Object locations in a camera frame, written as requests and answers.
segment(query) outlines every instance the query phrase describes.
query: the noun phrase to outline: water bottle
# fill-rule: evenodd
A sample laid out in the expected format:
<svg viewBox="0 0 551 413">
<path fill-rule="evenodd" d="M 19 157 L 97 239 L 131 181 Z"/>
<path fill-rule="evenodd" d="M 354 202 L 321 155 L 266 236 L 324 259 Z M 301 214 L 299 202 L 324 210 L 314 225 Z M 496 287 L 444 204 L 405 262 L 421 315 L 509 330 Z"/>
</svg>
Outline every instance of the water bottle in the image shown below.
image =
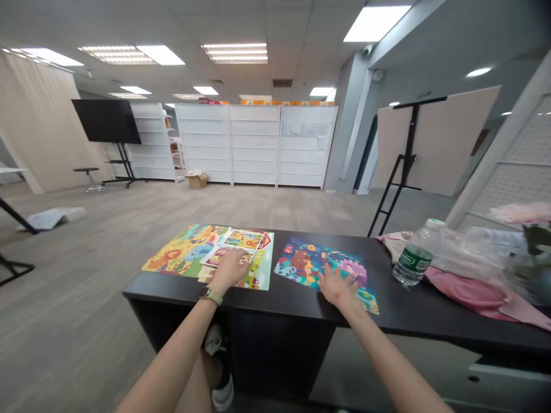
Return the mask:
<svg viewBox="0 0 551 413">
<path fill-rule="evenodd" d="M 407 286 L 419 284 L 425 270 L 439 252 L 441 231 L 445 227 L 442 221 L 427 219 L 425 226 L 413 234 L 392 270 L 398 281 Z"/>
</svg>

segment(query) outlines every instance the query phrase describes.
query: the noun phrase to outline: beige curtain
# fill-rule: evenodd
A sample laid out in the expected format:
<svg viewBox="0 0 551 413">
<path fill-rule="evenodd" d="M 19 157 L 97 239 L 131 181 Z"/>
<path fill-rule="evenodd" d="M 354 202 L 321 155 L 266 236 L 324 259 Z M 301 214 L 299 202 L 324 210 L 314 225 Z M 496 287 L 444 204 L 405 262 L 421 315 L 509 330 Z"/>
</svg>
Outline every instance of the beige curtain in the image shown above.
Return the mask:
<svg viewBox="0 0 551 413">
<path fill-rule="evenodd" d="M 80 99 L 73 75 L 0 52 L 0 136 L 35 192 L 89 182 L 74 168 L 98 167 L 97 181 L 113 177 L 98 143 L 89 142 L 71 99 Z"/>
</svg>

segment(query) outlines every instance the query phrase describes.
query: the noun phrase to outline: pegboard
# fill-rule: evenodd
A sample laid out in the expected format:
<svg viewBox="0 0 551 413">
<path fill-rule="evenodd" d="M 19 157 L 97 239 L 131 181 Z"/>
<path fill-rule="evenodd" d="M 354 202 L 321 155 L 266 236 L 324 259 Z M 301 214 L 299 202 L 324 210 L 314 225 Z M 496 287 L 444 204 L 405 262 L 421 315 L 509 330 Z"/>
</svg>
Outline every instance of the pegboard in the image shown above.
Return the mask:
<svg viewBox="0 0 551 413">
<path fill-rule="evenodd" d="M 551 96 L 540 101 L 504 160 L 551 166 Z"/>
<path fill-rule="evenodd" d="M 551 167 L 500 163 L 471 212 L 487 215 L 493 207 L 531 201 L 551 201 Z"/>
</svg>

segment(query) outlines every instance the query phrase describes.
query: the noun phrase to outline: dark wooden desk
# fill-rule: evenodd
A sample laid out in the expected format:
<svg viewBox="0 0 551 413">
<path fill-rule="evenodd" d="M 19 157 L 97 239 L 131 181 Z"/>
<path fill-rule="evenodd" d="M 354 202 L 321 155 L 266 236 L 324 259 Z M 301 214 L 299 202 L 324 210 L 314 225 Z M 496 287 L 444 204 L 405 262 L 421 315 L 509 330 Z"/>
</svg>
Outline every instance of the dark wooden desk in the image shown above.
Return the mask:
<svg viewBox="0 0 551 413">
<path fill-rule="evenodd" d="M 531 368 L 551 360 L 551 333 L 492 320 L 448 299 L 428 283 L 405 289 L 391 273 L 386 248 L 373 238 L 274 231 L 272 268 L 290 237 L 364 257 L 386 333 L 447 341 Z M 159 351 L 197 301 L 196 279 L 140 272 L 124 290 L 150 342 Z M 307 398 L 337 326 L 339 311 L 317 291 L 272 273 L 269 291 L 233 288 L 215 316 L 228 332 L 237 391 Z"/>
</svg>

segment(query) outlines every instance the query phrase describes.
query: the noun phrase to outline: black tv screen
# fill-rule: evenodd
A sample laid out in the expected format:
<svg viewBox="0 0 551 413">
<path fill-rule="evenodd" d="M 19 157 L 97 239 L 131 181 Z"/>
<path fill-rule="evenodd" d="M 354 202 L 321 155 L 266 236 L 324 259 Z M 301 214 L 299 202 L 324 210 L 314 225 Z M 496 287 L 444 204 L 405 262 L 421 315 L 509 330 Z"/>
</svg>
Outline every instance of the black tv screen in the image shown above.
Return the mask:
<svg viewBox="0 0 551 413">
<path fill-rule="evenodd" d="M 128 100 L 73 99 L 73 105 L 89 141 L 142 143 Z"/>
</svg>

